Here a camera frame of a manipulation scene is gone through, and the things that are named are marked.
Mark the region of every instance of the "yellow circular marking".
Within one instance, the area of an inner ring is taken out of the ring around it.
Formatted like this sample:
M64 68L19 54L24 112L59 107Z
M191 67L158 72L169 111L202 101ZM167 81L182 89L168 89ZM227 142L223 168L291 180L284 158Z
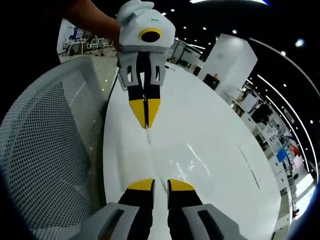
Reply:
M142 40L142 35L147 33L147 32L156 32L159 34L160 38L162 38L162 32L160 29L158 28L146 28L143 29L140 33L139 33L139 38Z

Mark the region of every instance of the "glossy white tabletop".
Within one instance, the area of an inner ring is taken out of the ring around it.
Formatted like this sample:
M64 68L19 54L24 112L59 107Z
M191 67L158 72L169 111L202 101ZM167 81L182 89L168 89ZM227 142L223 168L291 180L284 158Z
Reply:
M103 174L107 202L117 202L132 182L154 178L149 239L170 239L170 178L190 183L239 224L248 240L269 240L281 196L268 160L237 114L205 83L167 63L161 105L152 128L142 129L116 82L104 127Z

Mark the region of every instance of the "black ceiling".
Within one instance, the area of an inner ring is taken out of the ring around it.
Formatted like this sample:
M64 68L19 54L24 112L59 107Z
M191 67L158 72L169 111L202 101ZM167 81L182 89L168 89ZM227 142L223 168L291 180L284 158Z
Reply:
M94 0L95 4L111 17L115 17L126 0ZM249 38L259 40L279 51L286 51L286 56L299 65L320 90L320 47L318 40L319 13L315 3L268 0L269 6L245 0L212 0L192 4L189 0L154 0L154 8L175 25L176 37L186 38L185 42L206 48L203 55L208 55L220 33L232 35L237 30L237 37L247 39L258 62L250 77L260 89L262 97L268 96L280 107L286 103L257 74L271 83L295 109L305 125L315 153L320 156L320 97L310 82L290 62L272 50L255 43ZM305 46L295 47L297 39L305 40ZM295 118L293 127L304 148L306 158L314 161L310 143L302 126Z

